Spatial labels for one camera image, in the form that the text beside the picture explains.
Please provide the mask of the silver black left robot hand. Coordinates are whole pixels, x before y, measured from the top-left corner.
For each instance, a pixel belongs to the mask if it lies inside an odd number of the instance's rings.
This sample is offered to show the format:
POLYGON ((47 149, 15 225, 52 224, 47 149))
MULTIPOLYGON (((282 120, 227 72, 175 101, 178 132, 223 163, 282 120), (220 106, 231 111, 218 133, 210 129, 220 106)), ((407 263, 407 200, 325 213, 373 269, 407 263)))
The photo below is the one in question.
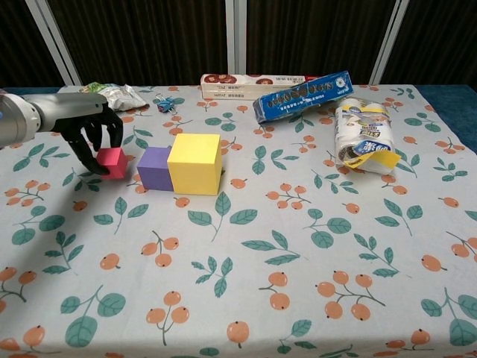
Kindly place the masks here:
POLYGON ((79 161, 90 172, 108 175, 110 170, 93 156, 102 143, 103 129, 110 146, 118 148, 123 139, 123 122, 109 108, 107 99, 97 93, 55 93, 33 95, 29 102, 41 117, 41 132, 59 133, 79 161))

